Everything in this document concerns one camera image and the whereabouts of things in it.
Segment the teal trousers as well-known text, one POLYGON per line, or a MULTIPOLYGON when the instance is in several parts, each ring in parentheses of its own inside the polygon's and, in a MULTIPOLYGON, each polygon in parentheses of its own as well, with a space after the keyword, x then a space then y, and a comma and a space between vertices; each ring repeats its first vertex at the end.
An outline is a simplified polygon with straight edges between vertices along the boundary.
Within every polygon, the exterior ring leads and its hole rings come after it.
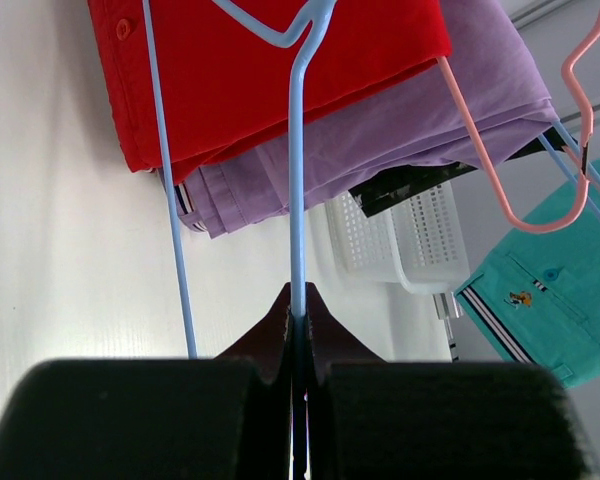
POLYGON ((600 194, 567 228, 511 230, 456 293, 507 361, 537 364, 566 387, 600 376, 600 194))

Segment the white plastic mesh basket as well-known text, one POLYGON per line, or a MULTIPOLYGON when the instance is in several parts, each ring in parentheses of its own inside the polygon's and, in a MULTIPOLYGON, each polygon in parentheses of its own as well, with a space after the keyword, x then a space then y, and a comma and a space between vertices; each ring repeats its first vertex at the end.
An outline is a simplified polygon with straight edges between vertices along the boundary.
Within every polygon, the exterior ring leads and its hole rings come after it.
POLYGON ((470 275, 449 182, 372 217, 349 193, 325 208, 334 255, 354 277, 429 295, 449 292, 470 275))

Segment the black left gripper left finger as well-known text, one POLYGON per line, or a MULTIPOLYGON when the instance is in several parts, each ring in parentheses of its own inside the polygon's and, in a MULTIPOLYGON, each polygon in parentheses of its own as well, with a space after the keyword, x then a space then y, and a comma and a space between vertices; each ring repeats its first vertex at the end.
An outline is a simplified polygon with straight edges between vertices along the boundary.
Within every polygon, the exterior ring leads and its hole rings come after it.
POLYGON ((285 479, 292 321, 283 288, 212 359, 57 359, 0 418, 0 479, 285 479))

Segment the lilac purple trousers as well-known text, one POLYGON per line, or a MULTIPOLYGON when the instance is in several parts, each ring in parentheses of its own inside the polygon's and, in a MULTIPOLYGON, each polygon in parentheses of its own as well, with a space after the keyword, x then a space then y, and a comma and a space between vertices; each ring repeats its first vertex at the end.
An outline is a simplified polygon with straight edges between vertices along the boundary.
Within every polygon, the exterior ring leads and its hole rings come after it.
MULTIPOLYGON (((494 164, 540 149, 556 117, 523 39, 496 1, 441 5, 449 63, 494 164)), ((314 207, 380 172, 481 162, 438 67, 308 124, 305 204, 314 207)), ((288 140, 279 136, 220 164, 203 166, 175 189, 181 221, 211 237, 283 215, 289 204, 288 140)))

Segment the blue hanger with lilac trousers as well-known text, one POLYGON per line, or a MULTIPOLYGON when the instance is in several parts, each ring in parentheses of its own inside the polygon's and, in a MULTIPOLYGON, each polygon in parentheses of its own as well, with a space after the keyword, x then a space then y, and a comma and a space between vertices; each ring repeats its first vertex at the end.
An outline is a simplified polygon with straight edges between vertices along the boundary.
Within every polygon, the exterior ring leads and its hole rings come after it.
MULTIPOLYGON (((580 157, 577 156, 577 153, 580 152, 580 146, 577 141, 572 137, 572 135, 567 131, 566 127, 559 121, 555 120, 552 122, 552 128, 557 132, 560 138, 564 141, 564 153, 571 159, 574 165, 577 167, 577 173, 573 174, 571 169, 567 166, 563 158, 559 155, 559 153, 555 150, 549 140, 545 135, 541 135, 538 137, 540 143, 544 146, 545 150, 549 153, 551 158, 554 160, 556 165, 562 170, 565 176, 572 180, 575 184, 578 183, 578 178, 581 173, 581 165, 582 162, 580 157)), ((600 174, 593 166, 591 162, 587 163, 585 176, 592 183, 594 188, 600 194, 600 174)))

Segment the black white patterned trousers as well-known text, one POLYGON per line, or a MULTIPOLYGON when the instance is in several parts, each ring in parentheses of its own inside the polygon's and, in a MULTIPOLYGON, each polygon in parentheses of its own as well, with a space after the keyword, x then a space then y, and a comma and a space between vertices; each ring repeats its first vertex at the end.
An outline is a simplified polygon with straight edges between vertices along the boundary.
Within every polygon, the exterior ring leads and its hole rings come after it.
MULTIPOLYGON (((550 127, 543 135, 554 150, 562 153, 568 148, 556 128, 550 127)), ((511 138, 513 143, 505 143, 505 140, 497 139, 497 134, 486 134, 483 143, 494 166, 546 152, 537 137, 524 142, 525 138, 511 138)), ((370 179, 342 194, 343 198, 352 200, 365 217, 371 218, 438 185, 483 168, 469 138, 399 155, 402 156, 389 161, 370 179)))

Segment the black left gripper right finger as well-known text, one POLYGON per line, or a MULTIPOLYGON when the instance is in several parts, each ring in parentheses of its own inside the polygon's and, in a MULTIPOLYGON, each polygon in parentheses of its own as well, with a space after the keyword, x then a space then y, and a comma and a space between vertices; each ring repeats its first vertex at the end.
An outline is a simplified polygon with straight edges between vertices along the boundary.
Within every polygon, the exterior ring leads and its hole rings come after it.
POLYGON ((598 462, 557 379, 534 364, 388 362, 307 291, 315 479, 594 479, 598 462))

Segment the light blue wire hanger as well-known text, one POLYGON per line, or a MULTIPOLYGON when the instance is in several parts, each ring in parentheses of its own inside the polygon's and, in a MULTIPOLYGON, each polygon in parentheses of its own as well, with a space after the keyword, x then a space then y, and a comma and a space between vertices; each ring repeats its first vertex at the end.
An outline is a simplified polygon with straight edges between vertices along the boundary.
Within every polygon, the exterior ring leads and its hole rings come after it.
MULTIPOLYGON (((303 33, 308 34, 291 68, 288 113, 290 312, 293 318, 292 477, 294 479, 304 479, 309 470, 309 443, 307 434, 307 405, 305 400, 307 380, 306 367, 304 366, 305 347, 303 339, 304 330, 307 326, 303 93, 306 70, 326 35, 336 3, 334 1, 319 0, 306 2, 284 32, 268 27, 231 1, 218 1, 216 5, 254 35, 278 48, 289 48, 299 40, 303 33)), ((187 354, 190 359, 195 359, 197 357, 197 346, 194 334, 194 322, 177 219, 171 155, 150 2, 144 0, 142 8, 187 354)))

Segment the aluminium frame structure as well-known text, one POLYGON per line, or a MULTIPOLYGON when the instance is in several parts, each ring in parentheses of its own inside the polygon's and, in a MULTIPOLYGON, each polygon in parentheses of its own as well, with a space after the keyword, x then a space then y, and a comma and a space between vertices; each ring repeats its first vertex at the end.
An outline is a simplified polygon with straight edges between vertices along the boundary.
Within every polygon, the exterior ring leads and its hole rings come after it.
MULTIPOLYGON (((573 50, 595 23, 600 7, 598 1, 504 1, 505 12, 512 20, 534 55, 545 83, 554 98, 554 107, 561 121, 572 133, 577 134, 580 119, 575 102, 560 78, 560 66, 567 54, 573 50)), ((578 78, 590 95, 596 114, 596 133, 591 153, 600 157, 600 42, 582 59, 578 67, 578 78)), ((515 186, 523 179, 526 167, 537 166, 539 176, 534 182, 513 193, 517 206, 525 211, 532 208, 546 194, 549 187, 560 184, 558 169, 549 165, 549 160, 537 154, 516 160, 504 168, 504 179, 515 186)), ((475 232, 479 221, 471 216, 473 208, 479 206, 475 196, 487 191, 486 182, 476 173, 460 177, 452 182, 455 199, 462 223, 464 239, 470 265, 475 267, 483 260, 487 251, 506 233, 507 227, 493 208, 482 210, 491 228, 475 232)), ((444 321, 449 336, 451 358, 457 360, 488 360, 497 357, 495 350, 478 333, 469 318, 457 305, 449 307, 450 317, 444 321)))

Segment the red trousers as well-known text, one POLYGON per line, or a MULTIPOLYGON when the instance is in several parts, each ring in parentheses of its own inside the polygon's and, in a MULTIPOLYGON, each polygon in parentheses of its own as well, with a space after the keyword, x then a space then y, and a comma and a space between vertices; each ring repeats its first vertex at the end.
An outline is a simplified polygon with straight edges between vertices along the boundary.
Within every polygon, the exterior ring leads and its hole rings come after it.
MULTIPOLYGON (((287 131, 297 46, 268 44, 210 1, 94 0, 88 8, 131 171, 162 164, 151 58, 158 61, 176 181, 287 131)), ((304 119, 405 81, 450 52, 436 1, 340 1, 305 76, 304 119)))

